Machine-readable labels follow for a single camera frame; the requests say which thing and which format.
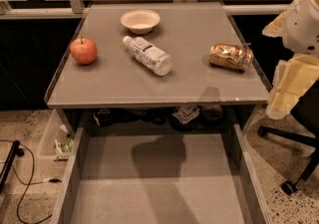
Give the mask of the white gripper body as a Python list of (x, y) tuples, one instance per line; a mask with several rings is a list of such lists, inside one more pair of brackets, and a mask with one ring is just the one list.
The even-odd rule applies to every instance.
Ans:
[(293, 0), (283, 20), (282, 41), (293, 52), (319, 54), (318, 0)]

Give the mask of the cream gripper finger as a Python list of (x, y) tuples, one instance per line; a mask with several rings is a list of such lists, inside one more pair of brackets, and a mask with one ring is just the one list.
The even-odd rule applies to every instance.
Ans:
[(279, 14), (272, 22), (270, 22), (267, 26), (262, 30), (262, 34), (267, 37), (281, 37), (283, 32), (283, 20), (286, 13), (282, 12)]
[(280, 60), (274, 73), (266, 114), (283, 119), (299, 99), (319, 79), (319, 57), (297, 53), (289, 61)]

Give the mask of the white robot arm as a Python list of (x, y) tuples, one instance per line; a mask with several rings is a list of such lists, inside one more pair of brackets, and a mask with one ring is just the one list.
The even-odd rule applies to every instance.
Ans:
[(319, 79), (319, 0), (293, 0), (262, 34), (281, 37), (283, 46), (293, 52), (275, 68), (266, 108), (270, 118), (282, 119)]

